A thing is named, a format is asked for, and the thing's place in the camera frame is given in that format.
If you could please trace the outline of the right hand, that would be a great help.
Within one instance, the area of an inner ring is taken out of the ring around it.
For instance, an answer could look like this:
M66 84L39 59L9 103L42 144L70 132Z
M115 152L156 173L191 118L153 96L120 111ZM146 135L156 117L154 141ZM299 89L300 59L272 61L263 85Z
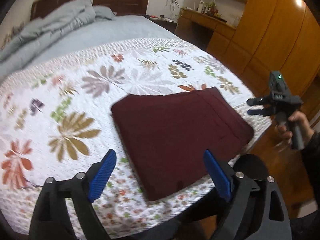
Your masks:
M311 128L306 115L301 111L295 111L289 117L289 121L296 122L299 125L302 133L302 138L304 141L304 146L306 146L310 142L312 136L315 133L315 131ZM287 142L289 145L291 145L293 133L288 130L286 125L281 125L277 122L274 122L274 123L276 124L274 128L277 134L280 136L280 138L283 141Z

